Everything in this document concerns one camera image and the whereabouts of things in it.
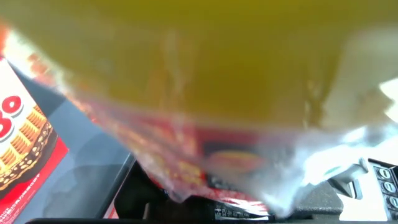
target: red snack box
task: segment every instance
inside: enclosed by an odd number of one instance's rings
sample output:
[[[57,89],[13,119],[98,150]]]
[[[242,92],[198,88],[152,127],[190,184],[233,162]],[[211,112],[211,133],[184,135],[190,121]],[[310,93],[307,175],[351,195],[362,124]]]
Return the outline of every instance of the red snack box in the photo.
[[[0,58],[0,223],[13,223],[68,152],[7,61]]]

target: plastic bag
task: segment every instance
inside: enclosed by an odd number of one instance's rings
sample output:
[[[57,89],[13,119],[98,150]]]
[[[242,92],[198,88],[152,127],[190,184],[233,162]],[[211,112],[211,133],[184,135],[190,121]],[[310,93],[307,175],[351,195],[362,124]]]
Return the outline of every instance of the plastic bag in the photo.
[[[2,4],[176,201],[286,217],[397,134],[395,0]]]

